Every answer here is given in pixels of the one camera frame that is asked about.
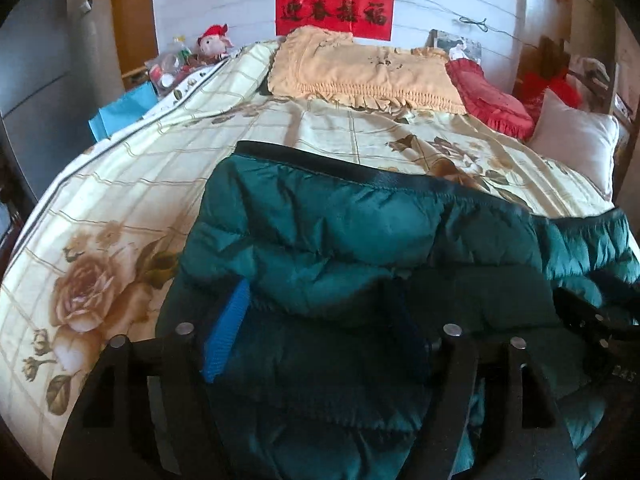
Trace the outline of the photo picture at headboard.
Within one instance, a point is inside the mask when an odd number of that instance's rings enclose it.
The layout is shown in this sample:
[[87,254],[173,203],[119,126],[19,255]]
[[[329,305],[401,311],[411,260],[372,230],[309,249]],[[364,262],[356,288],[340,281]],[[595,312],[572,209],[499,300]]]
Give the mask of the photo picture at headboard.
[[432,29],[426,40],[427,47],[445,51],[450,61],[466,58],[478,65],[482,64],[482,45],[472,39],[451,32]]

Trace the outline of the grey wardrobe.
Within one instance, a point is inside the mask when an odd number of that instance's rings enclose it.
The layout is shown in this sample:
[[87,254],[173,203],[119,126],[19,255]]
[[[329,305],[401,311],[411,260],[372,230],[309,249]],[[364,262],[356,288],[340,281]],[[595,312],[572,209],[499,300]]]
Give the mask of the grey wardrobe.
[[1,149],[29,205],[124,87],[111,0],[20,0],[1,26]]

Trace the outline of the blue paper bag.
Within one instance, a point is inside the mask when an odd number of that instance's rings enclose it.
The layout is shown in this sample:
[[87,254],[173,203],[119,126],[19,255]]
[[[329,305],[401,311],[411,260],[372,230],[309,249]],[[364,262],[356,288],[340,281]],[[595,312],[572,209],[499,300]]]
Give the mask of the blue paper bag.
[[100,142],[137,122],[157,104],[153,85],[147,81],[124,93],[116,101],[101,107],[88,121],[94,140]]

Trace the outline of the red banner with characters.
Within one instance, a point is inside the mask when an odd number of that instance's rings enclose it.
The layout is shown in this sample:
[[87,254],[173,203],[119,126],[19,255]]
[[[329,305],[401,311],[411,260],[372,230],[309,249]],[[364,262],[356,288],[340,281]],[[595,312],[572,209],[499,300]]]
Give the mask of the red banner with characters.
[[350,32],[363,39],[390,41],[394,0],[276,0],[274,28],[277,36],[312,25]]

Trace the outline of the plush toy with red hat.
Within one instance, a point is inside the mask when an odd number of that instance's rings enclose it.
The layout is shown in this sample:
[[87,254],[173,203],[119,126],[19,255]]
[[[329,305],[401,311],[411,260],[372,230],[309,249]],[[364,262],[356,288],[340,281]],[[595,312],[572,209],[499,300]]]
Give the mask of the plush toy with red hat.
[[233,48],[228,25],[212,25],[198,37],[198,56],[206,62],[221,61]]

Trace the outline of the floral cream bed quilt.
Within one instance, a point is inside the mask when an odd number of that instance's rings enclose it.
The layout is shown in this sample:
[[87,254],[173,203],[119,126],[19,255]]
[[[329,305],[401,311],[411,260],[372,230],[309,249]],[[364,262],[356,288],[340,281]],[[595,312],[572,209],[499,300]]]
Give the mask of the floral cream bed quilt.
[[448,160],[490,195],[549,218],[611,208],[587,177],[469,116],[264,96],[276,47],[245,48],[93,145],[29,217],[1,282],[1,416],[40,474],[53,469],[107,338],[152,337],[206,181],[240,141],[402,174]]

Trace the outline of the orange fringed pillow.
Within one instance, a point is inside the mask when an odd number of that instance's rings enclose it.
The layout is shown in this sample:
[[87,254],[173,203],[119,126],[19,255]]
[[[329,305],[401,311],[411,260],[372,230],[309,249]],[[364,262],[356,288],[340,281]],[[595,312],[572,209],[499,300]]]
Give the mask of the orange fringed pillow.
[[434,110],[463,115],[448,62],[448,54],[436,48],[367,46],[357,44],[349,32],[303,26],[278,47],[268,89],[275,96],[388,114]]

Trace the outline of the white pillow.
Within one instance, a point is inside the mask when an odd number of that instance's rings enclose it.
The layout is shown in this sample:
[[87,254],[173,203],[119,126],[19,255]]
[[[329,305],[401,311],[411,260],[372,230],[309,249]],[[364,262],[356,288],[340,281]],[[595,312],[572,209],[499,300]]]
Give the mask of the white pillow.
[[620,125],[615,117],[569,107],[547,88],[528,145],[538,155],[562,162],[588,178],[610,200],[619,138]]

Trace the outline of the dark green puffer jacket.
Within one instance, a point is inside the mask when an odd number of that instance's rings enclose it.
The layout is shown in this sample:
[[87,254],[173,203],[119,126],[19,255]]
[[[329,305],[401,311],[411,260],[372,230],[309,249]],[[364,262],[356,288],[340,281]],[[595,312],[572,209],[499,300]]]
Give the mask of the dark green puffer jacket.
[[619,209],[548,219],[445,179],[243,141],[208,179],[156,330],[204,344],[248,305],[205,387],[226,479],[391,479],[442,380],[438,335],[523,337],[575,448],[606,407],[598,337],[639,331],[639,260]]

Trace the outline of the red ruffled pillow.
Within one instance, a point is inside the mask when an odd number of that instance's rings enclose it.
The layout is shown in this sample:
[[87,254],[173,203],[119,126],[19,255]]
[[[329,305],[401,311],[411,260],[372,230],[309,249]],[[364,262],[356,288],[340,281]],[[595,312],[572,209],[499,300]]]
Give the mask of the red ruffled pillow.
[[532,136],[535,123],[524,105],[493,86],[477,63],[459,58],[445,67],[469,115],[511,138],[527,141]]

